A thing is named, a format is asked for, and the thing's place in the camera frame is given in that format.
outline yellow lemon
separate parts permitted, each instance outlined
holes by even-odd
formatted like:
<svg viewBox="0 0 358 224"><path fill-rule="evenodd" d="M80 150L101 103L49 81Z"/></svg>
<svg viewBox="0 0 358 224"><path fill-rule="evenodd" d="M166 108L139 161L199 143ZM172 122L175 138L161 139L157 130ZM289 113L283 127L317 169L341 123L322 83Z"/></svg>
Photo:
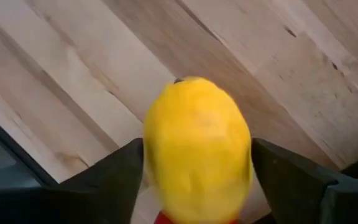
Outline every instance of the yellow lemon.
<svg viewBox="0 0 358 224"><path fill-rule="evenodd" d="M144 126L145 169L175 223L235 219L252 178L250 133L233 99L204 78L168 85Z"/></svg>

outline wooden table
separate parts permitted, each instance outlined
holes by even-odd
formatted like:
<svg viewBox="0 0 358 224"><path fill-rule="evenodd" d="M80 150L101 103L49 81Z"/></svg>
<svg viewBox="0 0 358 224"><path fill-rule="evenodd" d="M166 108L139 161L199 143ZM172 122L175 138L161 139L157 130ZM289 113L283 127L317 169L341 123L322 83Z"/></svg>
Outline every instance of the wooden table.
<svg viewBox="0 0 358 224"><path fill-rule="evenodd" d="M358 1L0 0L0 126L59 182L141 136L185 76L233 96L253 137L358 161ZM255 182L243 219L268 212Z"/></svg>

